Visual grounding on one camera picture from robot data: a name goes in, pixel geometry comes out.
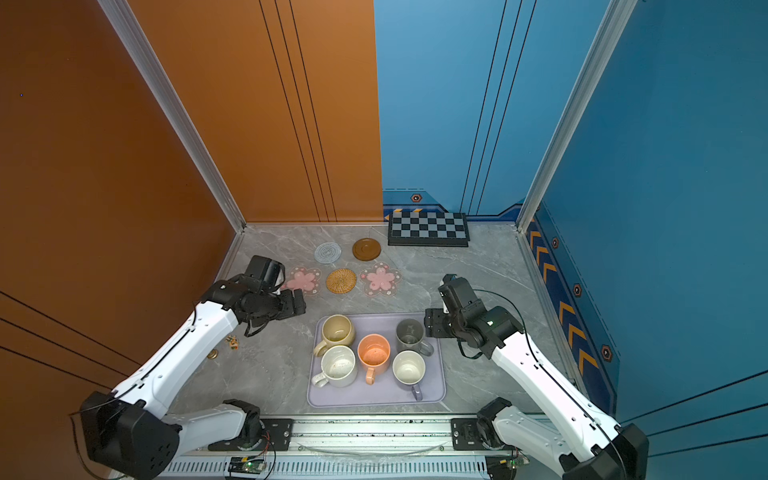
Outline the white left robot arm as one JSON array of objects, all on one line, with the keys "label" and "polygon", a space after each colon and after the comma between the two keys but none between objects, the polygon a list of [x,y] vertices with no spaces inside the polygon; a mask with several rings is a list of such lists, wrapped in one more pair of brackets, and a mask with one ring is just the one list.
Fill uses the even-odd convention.
[{"label": "white left robot arm", "polygon": [[177,394],[217,343],[239,324],[248,337],[269,322],[306,311],[302,290],[281,290],[238,275],[218,281],[190,317],[138,370],[111,392],[92,393],[69,417],[82,464],[93,461],[133,479],[154,479],[180,454],[214,443],[248,450],[267,443],[259,407],[227,400],[173,416]]}]

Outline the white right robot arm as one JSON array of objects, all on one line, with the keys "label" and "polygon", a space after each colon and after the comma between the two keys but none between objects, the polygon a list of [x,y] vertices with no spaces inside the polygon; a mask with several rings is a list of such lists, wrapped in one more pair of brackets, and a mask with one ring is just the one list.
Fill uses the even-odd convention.
[{"label": "white right robot arm", "polygon": [[502,307],[425,311],[431,337],[456,338],[500,367],[538,405],[552,425],[495,400],[480,416],[488,432],[535,458],[563,479],[645,479],[649,440],[634,424],[621,425],[583,395],[545,357],[521,320]]}]

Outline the brown wooden round coaster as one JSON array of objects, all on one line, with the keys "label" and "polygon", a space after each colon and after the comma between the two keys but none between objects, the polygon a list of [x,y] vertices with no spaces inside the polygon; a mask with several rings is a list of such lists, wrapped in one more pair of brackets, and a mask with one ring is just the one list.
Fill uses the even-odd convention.
[{"label": "brown wooden round coaster", "polygon": [[377,259],[381,254],[381,244],[373,238],[361,238],[352,246],[353,256],[363,262]]}]

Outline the pink flower silicone coaster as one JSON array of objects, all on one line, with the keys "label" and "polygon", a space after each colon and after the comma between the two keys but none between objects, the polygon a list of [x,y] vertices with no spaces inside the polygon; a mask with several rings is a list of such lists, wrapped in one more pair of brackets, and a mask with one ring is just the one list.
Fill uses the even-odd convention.
[{"label": "pink flower silicone coaster", "polygon": [[377,262],[363,270],[359,278],[363,282],[364,292],[368,297],[377,295],[391,297],[396,294],[402,275],[386,263]]}]

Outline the woven rattan round coaster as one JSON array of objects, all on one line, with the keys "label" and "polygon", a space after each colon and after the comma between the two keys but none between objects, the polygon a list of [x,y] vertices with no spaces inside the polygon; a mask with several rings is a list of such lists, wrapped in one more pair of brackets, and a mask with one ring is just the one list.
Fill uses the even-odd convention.
[{"label": "woven rattan round coaster", "polygon": [[356,283],[356,273],[347,268],[332,271],[326,279],[327,289],[338,295],[351,292],[355,288]]}]

